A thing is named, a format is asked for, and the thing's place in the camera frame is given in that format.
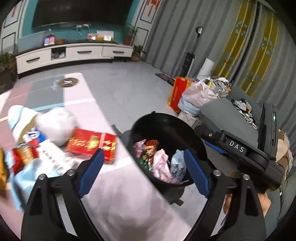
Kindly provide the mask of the person's right hand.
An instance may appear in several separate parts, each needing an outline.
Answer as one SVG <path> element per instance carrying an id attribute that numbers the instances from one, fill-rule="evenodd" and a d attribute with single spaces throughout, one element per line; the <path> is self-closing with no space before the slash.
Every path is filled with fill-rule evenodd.
<path id="1" fill-rule="evenodd" d="M 223 206 L 223 212 L 225 215 L 228 214 L 229 208 L 230 208 L 230 204 L 231 204 L 231 200 L 232 200 L 232 196 L 233 194 L 227 194 L 226 198 L 225 198 L 225 203 Z M 260 203 L 260 207 L 261 207 L 261 212 L 263 213 L 263 217 L 266 217 L 269 208 L 271 207 L 271 200 L 269 199 L 267 193 L 265 194 L 258 194 L 258 199 L 259 199 L 259 203 Z M 250 203 L 246 204 L 247 208 L 253 208 L 256 207 L 256 203 L 254 202 L 254 199 L 248 198 L 248 200 Z"/>

